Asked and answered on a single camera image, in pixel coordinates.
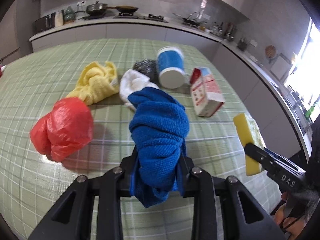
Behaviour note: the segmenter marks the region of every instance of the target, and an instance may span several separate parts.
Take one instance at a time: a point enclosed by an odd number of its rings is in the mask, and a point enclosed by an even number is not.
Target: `green plaid tablecloth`
[[[75,87],[83,68],[97,60],[113,61],[120,75],[136,61],[156,58],[158,49],[179,46],[185,56],[185,72],[195,66],[211,69],[226,103],[210,118],[195,115],[188,87],[165,90],[186,108],[190,132],[188,156],[212,175],[235,175],[270,212],[280,200],[277,184],[265,172],[245,175],[244,151],[233,125],[233,116],[247,112],[238,95],[217,69],[194,47],[163,41],[101,39],[81,41],[45,49],[11,63],[0,78],[0,212],[22,239],[27,238],[52,204],[78,174],[102,175],[131,155],[134,143],[128,129],[133,112],[119,95],[90,106],[94,117],[92,142],[62,163],[36,152],[29,132],[53,104]],[[189,239],[193,199],[177,192],[160,205],[145,209],[134,197],[122,199],[125,239]],[[97,205],[92,239],[95,239]]]

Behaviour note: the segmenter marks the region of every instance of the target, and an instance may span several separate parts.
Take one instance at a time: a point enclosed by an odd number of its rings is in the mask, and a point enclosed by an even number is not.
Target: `paper cup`
[[[159,82],[165,88],[175,89],[184,84],[183,53],[177,47],[164,47],[158,51]]]

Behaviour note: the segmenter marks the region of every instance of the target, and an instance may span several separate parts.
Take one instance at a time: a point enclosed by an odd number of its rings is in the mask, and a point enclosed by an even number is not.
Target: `white cloth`
[[[156,84],[150,82],[150,78],[148,78],[146,75],[136,70],[129,69],[126,71],[126,73],[124,73],[120,81],[120,98],[126,106],[135,111],[136,108],[130,103],[128,96],[133,92],[142,90],[145,87],[159,89]]]

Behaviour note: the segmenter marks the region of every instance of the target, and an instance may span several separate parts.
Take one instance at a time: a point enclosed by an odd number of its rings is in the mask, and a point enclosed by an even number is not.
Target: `silver bolt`
[[[115,167],[115,168],[112,169],[112,172],[114,174],[119,174],[119,173],[122,172],[122,168],[121,167]]]
[[[87,179],[86,176],[80,175],[80,176],[77,178],[77,181],[78,181],[78,182],[84,182],[86,179]]]
[[[238,179],[235,176],[229,176],[228,181],[230,183],[236,183],[236,182],[238,182]]]
[[[194,173],[194,174],[200,174],[202,172],[201,168],[200,167],[193,167],[191,169],[191,171]]]

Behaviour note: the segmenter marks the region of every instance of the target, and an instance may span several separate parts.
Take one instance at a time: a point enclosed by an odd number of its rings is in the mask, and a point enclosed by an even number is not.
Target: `red and white carton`
[[[194,68],[190,84],[196,115],[212,116],[224,104],[225,99],[210,69],[206,67]]]

